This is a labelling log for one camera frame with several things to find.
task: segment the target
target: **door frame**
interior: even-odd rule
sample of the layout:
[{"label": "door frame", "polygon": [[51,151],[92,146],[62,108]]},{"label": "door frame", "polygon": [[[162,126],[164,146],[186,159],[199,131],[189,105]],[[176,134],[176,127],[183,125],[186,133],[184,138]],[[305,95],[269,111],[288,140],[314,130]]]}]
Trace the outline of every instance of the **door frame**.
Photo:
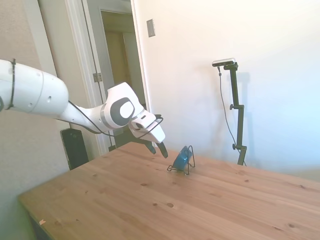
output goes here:
[{"label": "door frame", "polygon": [[[107,101],[107,97],[104,91],[103,82],[95,82],[93,76],[93,74],[96,73],[96,70],[99,73],[101,71],[99,61],[97,61],[95,65],[95,59],[98,59],[98,53],[89,14],[86,14],[87,18],[85,18],[84,12],[89,13],[88,5],[86,5],[86,3],[86,0],[83,1],[83,5],[81,0],[65,0],[66,11],[81,69],[83,84],[86,88],[89,107],[94,108],[104,104]],[[112,145],[111,143],[115,143],[113,137],[110,138],[104,134],[96,134],[95,138],[100,155],[108,153],[109,147]]]},{"label": "door frame", "polygon": [[[104,91],[104,83],[103,82],[94,82],[93,73],[99,72],[101,73],[98,52],[95,42],[95,37],[93,33],[93,28],[91,24],[89,7],[87,0],[65,0],[67,15],[69,18],[70,27],[72,30],[72,35],[74,38],[75,49],[78,55],[79,65],[81,66],[81,75],[83,77],[83,83],[87,89],[87,96],[90,104],[90,108],[99,106],[104,104],[107,101],[106,93]],[[147,83],[147,77],[145,73],[145,62],[142,55],[141,41],[139,35],[139,28],[137,24],[137,15],[134,5],[134,0],[131,0],[131,12],[117,12],[120,14],[132,14],[135,36],[138,48],[138,56],[140,61],[140,70],[142,76],[142,85],[145,97],[146,108],[149,112],[151,109],[151,102],[149,97],[149,88]],[[102,22],[102,14],[101,11],[113,12],[110,8],[100,7],[99,6],[99,17]],[[106,35],[104,34],[105,44],[107,44]],[[98,143],[99,154],[103,155],[109,152],[109,148],[111,143],[115,144],[114,137],[107,137],[103,134],[97,134],[96,140]]]}]

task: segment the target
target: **light switch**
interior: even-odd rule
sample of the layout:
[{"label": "light switch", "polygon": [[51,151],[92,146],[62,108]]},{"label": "light switch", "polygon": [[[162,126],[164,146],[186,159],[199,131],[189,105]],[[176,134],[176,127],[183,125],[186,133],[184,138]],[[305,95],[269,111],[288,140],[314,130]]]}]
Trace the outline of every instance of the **light switch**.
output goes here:
[{"label": "light switch", "polygon": [[150,20],[146,21],[146,26],[147,26],[147,28],[148,28],[149,38],[155,36],[155,35],[156,35],[156,32],[155,32],[154,20],[153,20],[153,19],[150,19]]}]

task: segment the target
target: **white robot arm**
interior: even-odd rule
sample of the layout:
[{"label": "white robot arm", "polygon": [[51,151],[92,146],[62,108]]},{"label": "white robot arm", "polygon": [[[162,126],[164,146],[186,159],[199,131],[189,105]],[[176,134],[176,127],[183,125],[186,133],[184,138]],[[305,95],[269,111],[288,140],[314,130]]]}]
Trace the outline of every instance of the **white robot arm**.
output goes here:
[{"label": "white robot arm", "polygon": [[9,109],[80,125],[95,134],[128,125],[137,139],[155,142],[168,156],[159,125],[163,118],[146,111],[126,82],[108,90],[105,104],[82,108],[69,101],[65,83],[56,76],[0,60],[0,112]]}]

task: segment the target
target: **wire stand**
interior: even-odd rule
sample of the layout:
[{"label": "wire stand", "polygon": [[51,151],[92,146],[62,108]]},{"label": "wire stand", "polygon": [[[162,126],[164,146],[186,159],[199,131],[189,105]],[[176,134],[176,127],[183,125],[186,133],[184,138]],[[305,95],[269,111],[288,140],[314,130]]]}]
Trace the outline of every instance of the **wire stand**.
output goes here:
[{"label": "wire stand", "polygon": [[[193,158],[193,165],[191,165],[191,163],[189,163],[190,161],[190,157],[189,157],[189,149],[191,149],[191,152],[192,152],[192,158]],[[166,169],[168,172],[171,172],[172,170],[176,170],[178,172],[183,172],[185,175],[190,175],[190,167],[192,168],[195,168],[196,167],[196,162],[195,162],[195,155],[194,155],[194,148],[192,147],[192,145],[190,145],[188,148],[187,148],[187,159],[188,159],[188,162],[187,162],[187,165],[188,165],[188,172],[185,172],[185,170],[183,169],[177,169],[177,168],[174,168],[172,165],[169,165],[168,168]]]}]

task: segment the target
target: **cable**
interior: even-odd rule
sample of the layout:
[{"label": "cable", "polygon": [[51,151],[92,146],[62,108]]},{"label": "cable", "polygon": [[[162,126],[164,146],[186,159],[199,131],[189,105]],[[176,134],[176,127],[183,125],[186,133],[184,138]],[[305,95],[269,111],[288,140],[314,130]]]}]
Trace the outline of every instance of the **cable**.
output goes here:
[{"label": "cable", "polygon": [[16,59],[14,58],[13,61],[11,61],[12,64],[12,90],[11,90],[11,98],[10,98],[10,104],[6,110],[9,110],[10,108],[14,107],[14,95],[15,95],[15,83],[16,83]]},{"label": "cable", "polygon": [[[71,101],[69,100],[69,103],[70,103],[72,106],[74,106],[86,119],[88,119],[88,120],[90,121],[90,123],[92,123],[92,125],[95,126],[96,129],[98,129],[98,130],[100,131],[101,134],[104,134],[104,135],[107,135],[107,136],[110,136],[110,137],[115,137],[114,135],[107,134],[107,133],[103,132],[103,131],[102,131],[83,111],[81,111],[80,108],[79,108],[77,105],[75,105],[73,102],[71,102]],[[160,116],[160,117],[157,117],[156,119],[160,119],[160,121],[159,121],[153,128],[151,128],[148,132],[146,132],[145,134],[137,137],[137,139],[141,139],[141,138],[144,137],[145,135],[149,134],[153,129],[155,129],[155,128],[164,120],[164,118],[161,117],[161,116]]]},{"label": "cable", "polygon": [[75,105],[73,102],[71,102],[69,100],[69,103],[74,106],[86,119],[88,119],[90,121],[90,123],[92,123],[93,126],[96,127],[96,129],[98,129],[100,131],[101,134],[104,134],[104,135],[107,135],[107,136],[110,136],[110,137],[115,137],[114,135],[111,135],[111,134],[107,134],[105,132],[103,132],[87,115],[85,115],[85,113],[83,111],[80,110],[80,108]]},{"label": "cable", "polygon": [[220,78],[220,95],[221,95],[221,101],[222,101],[222,105],[223,105],[223,111],[224,111],[224,118],[225,118],[225,122],[226,122],[226,125],[228,127],[228,130],[229,130],[229,133],[233,139],[233,142],[234,142],[234,145],[236,146],[236,140],[235,140],[235,137],[234,135],[232,134],[231,130],[230,130],[230,127],[229,127],[229,123],[228,123],[228,118],[227,118],[227,112],[226,112],[226,107],[225,107],[225,101],[224,101],[224,97],[222,95],[222,83],[221,83],[221,72],[220,72],[220,67],[218,66],[218,71],[219,71],[219,78]]},{"label": "cable", "polygon": [[145,134],[143,134],[142,136],[137,137],[137,139],[141,139],[142,137],[144,137],[145,135],[147,135],[148,133],[150,133],[153,129],[155,129],[156,127],[158,127],[158,125],[164,120],[163,117],[158,117],[156,119],[160,119],[160,121],[158,122],[157,125],[155,125],[153,128],[151,128],[151,130],[149,130],[148,132],[146,132]]}]

